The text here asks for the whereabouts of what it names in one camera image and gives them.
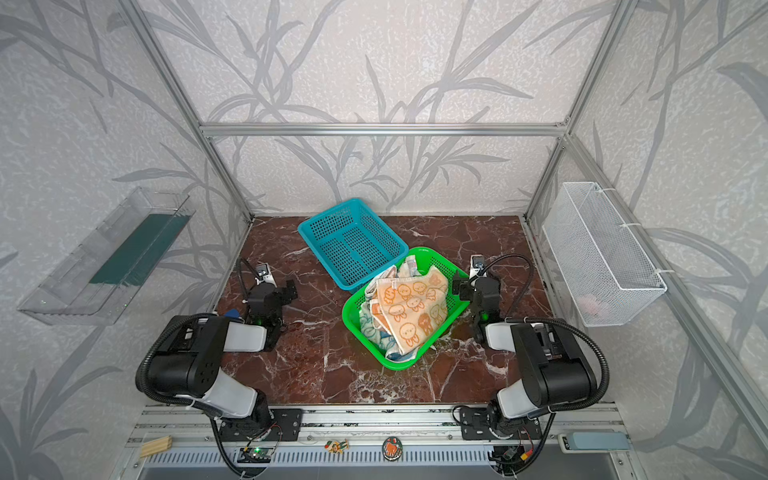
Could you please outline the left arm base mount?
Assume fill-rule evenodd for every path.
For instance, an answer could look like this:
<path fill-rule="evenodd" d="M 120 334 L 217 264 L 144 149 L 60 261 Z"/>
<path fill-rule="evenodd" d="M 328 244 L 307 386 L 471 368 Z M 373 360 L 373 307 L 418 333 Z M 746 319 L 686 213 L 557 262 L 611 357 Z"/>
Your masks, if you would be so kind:
<path fill-rule="evenodd" d="M 298 440 L 302 417 L 303 410 L 300 408 L 271 408 L 264 418 L 225 418 L 218 434 L 223 442 L 295 442 Z"/>

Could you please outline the teal plastic basket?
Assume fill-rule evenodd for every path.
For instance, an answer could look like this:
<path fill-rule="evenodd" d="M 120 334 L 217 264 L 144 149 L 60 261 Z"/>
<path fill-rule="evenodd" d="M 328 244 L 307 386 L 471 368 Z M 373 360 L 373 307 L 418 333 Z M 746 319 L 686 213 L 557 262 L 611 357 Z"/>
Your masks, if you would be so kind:
<path fill-rule="evenodd" d="M 298 232 L 336 285 L 356 291 L 408 254 L 406 243 L 362 200 L 317 214 Z"/>

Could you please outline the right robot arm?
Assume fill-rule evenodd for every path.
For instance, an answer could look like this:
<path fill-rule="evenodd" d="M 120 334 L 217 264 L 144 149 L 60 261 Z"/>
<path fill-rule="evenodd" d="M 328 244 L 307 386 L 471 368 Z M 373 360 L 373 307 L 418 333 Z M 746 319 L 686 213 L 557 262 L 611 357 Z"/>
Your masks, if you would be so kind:
<path fill-rule="evenodd" d="M 456 274 L 452 292 L 469 303 L 480 345 L 515 354 L 520 378 L 489 402 L 489 426 L 584 409 L 604 397 L 608 361 L 583 331 L 559 318 L 502 317 L 501 282 L 492 276 Z"/>

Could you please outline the green plastic basket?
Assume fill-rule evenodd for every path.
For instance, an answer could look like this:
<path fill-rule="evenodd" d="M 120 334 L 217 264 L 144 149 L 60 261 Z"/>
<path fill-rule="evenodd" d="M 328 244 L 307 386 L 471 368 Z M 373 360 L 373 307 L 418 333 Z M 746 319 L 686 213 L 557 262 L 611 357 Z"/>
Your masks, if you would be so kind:
<path fill-rule="evenodd" d="M 383 367 L 406 370 L 467 309 L 452 282 L 468 278 L 435 250 L 415 247 L 347 300 L 342 322 Z"/>

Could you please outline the orange rabbit towel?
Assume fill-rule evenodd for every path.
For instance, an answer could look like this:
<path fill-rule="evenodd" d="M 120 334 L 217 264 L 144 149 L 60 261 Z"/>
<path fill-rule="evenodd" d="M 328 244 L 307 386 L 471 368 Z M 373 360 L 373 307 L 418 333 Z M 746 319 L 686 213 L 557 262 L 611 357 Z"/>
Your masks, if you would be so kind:
<path fill-rule="evenodd" d="M 431 266 L 415 277 L 387 277 L 371 282 L 377 306 L 373 314 L 395 337 L 403 354 L 416 351 L 448 317 L 446 276 Z"/>

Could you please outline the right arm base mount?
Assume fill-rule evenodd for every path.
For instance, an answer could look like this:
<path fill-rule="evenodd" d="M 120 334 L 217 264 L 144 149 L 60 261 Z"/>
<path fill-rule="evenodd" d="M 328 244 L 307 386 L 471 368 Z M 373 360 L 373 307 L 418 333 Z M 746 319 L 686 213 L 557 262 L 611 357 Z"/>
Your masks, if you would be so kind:
<path fill-rule="evenodd" d="M 459 425 L 463 440 L 539 440 L 541 425 L 537 420 L 525 416 L 506 418 L 495 404 L 485 407 L 456 406 L 452 415 Z"/>

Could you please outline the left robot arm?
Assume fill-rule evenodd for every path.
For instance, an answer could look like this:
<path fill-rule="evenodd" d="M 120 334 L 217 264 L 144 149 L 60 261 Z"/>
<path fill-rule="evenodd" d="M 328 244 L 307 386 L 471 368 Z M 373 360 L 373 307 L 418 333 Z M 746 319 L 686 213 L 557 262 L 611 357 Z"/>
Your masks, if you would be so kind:
<path fill-rule="evenodd" d="M 141 360 L 137 389 L 150 399 L 203 411 L 213 419 L 274 423 L 266 395 L 226 374 L 226 353 L 272 351 L 284 331 L 283 308 L 298 298 L 295 282 L 264 281 L 245 295 L 246 316 L 215 313 L 173 317 Z"/>

